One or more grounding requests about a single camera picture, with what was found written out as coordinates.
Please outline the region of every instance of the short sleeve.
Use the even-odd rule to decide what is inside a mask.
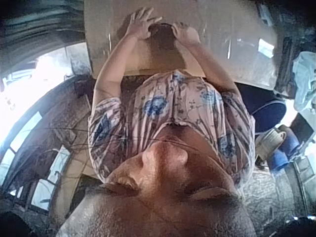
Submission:
[[[249,180],[254,169],[255,120],[237,94],[224,92],[222,99],[227,135],[224,139],[218,139],[218,147],[225,156],[232,156],[232,178],[236,186],[241,187]]]
[[[102,182],[117,168],[125,154],[125,116],[119,98],[101,101],[88,119],[91,163]]]

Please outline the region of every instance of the blue flower pattern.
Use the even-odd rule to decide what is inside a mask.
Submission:
[[[102,141],[103,139],[105,139],[108,136],[110,129],[111,121],[106,115],[104,115],[98,125],[98,128],[94,132],[93,142]]]
[[[218,151],[225,158],[233,158],[236,155],[235,138],[232,133],[228,133],[217,140]]]
[[[151,100],[146,101],[143,112],[149,116],[161,115],[166,105],[167,100],[163,96],[155,96]]]
[[[200,94],[200,98],[205,104],[212,104],[214,102],[214,96],[214,91],[203,91]]]

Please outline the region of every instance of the plastic bag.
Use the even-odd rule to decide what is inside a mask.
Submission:
[[[293,61],[293,73],[297,85],[294,108],[300,112],[316,96],[316,53],[301,52]]]

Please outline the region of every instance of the eye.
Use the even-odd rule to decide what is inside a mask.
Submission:
[[[193,195],[193,194],[196,194],[198,192],[201,192],[203,190],[207,190],[207,189],[211,189],[211,188],[214,188],[214,186],[212,184],[210,184],[209,182],[200,182],[200,183],[197,183],[197,184],[190,184],[188,185],[185,190],[184,190],[184,193],[186,195]]]
[[[111,194],[117,195],[135,195],[138,193],[136,182],[129,177],[120,177],[115,180],[111,180],[102,185],[104,189],[107,189]]]

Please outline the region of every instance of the window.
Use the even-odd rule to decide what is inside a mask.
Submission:
[[[17,198],[20,198],[21,193],[22,193],[22,190],[23,190],[23,186],[19,188],[18,195],[16,196]],[[16,190],[11,191],[10,194],[11,194],[12,196],[15,196],[15,195],[16,195]]]
[[[27,138],[31,130],[38,124],[41,118],[42,116],[39,112],[34,114],[11,142],[10,149],[6,151],[0,163],[0,186],[2,186],[4,183],[5,177],[13,162],[15,153],[19,150],[24,140]]]
[[[41,209],[48,210],[54,188],[55,185],[40,179],[36,186],[31,204]]]
[[[5,180],[6,174],[9,171],[14,156],[15,153],[13,153],[10,149],[8,149],[4,154],[4,157],[0,163],[0,185],[2,185]]]
[[[11,142],[10,147],[17,152],[21,145],[23,144],[24,140],[27,138],[29,133],[32,131],[32,129],[38,124],[38,122],[41,120],[41,115],[39,112],[37,112],[31,119],[24,125],[24,127],[21,129],[18,135],[13,139]]]
[[[31,204],[48,211],[50,201],[54,194],[60,174],[70,156],[70,152],[62,146],[50,167],[50,174],[47,180],[40,179],[32,198]]]
[[[59,175],[61,174],[68,160],[69,155],[70,155],[70,152],[64,146],[62,146],[53,164],[50,167],[50,174],[47,178],[49,181],[51,181],[54,184],[57,183]]]

